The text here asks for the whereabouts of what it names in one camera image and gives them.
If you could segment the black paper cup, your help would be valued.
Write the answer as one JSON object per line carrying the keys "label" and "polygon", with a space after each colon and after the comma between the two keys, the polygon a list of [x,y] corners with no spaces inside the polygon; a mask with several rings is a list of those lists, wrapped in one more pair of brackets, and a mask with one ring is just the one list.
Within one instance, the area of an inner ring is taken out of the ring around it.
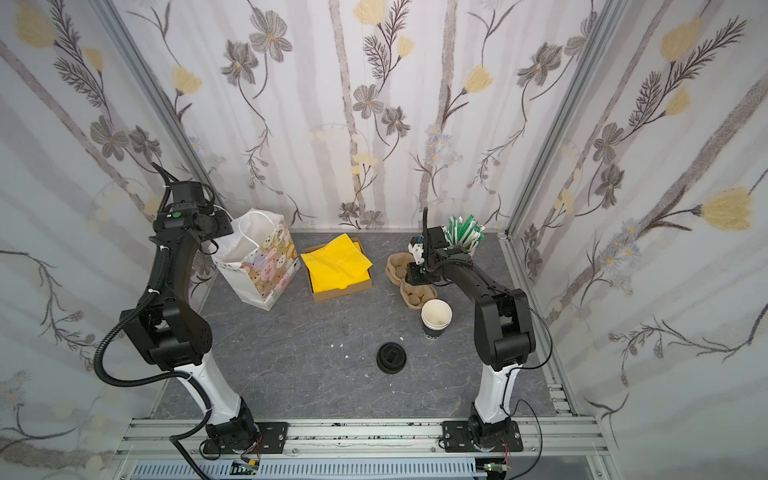
{"label": "black paper cup", "polygon": [[445,301],[431,299],[422,306],[420,317],[425,336],[429,339],[437,339],[450,325],[453,312]]}

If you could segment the cartoon print paper bag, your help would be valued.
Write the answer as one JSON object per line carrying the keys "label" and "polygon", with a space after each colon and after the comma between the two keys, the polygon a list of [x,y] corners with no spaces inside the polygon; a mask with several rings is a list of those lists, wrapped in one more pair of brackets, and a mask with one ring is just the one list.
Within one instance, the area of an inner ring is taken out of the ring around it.
{"label": "cartoon print paper bag", "polygon": [[242,302],[269,311],[301,268],[288,225],[280,214],[250,209],[231,226],[213,263]]}

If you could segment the black plastic cup lids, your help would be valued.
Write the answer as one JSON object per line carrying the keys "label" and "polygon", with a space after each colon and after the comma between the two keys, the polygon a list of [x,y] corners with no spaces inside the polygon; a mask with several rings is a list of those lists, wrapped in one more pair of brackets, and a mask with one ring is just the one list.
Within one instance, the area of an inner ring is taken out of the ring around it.
{"label": "black plastic cup lids", "polygon": [[380,346],[376,355],[376,364],[380,371],[394,375],[403,370],[407,362],[407,353],[398,343],[387,342]]}

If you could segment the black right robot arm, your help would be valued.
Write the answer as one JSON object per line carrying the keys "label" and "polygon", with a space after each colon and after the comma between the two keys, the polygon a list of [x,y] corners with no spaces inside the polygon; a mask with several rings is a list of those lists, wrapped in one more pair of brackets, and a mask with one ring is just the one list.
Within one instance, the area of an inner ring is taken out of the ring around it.
{"label": "black right robot arm", "polygon": [[520,452],[523,444],[510,405],[515,380],[522,371],[545,366],[528,363],[536,352],[534,318],[538,315],[520,289],[510,289],[476,266],[468,251],[452,246],[440,226],[425,225],[411,239],[406,282],[435,286],[447,282],[457,286],[474,305],[474,346],[483,363],[480,386],[468,420],[443,424],[443,448],[447,452]]}

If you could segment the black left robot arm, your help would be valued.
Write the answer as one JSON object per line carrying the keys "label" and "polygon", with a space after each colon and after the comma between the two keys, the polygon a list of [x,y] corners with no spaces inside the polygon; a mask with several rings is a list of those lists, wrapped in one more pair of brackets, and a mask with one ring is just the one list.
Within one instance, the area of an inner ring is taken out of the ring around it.
{"label": "black left robot arm", "polygon": [[[244,452],[261,439],[244,400],[221,375],[211,354],[210,324],[188,303],[195,257],[204,243],[232,234],[231,220],[215,203],[212,188],[182,181],[155,164],[164,194],[152,223],[155,245],[146,289],[137,305],[120,314],[94,354],[94,371],[113,387],[133,388],[176,378],[192,393],[204,414],[210,450]],[[157,375],[118,379],[107,372],[104,357],[110,343],[125,333],[142,359],[159,368]]]}

